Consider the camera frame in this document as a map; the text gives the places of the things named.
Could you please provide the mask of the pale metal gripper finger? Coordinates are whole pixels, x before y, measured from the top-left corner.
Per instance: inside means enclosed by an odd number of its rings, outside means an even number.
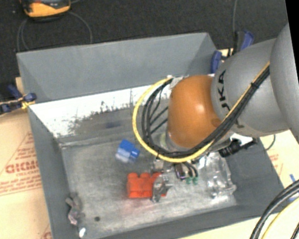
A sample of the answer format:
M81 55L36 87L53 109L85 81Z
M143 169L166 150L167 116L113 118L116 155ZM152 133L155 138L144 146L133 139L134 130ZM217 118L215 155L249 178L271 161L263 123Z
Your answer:
M174 181L169 174L160 174L155 180L155 189L166 190L171 189L174 186Z
M167 195L167 188L165 186L162 186L160 188L154 188L152 190L151 202L157 203L160 201L161 198L166 197L166 195Z

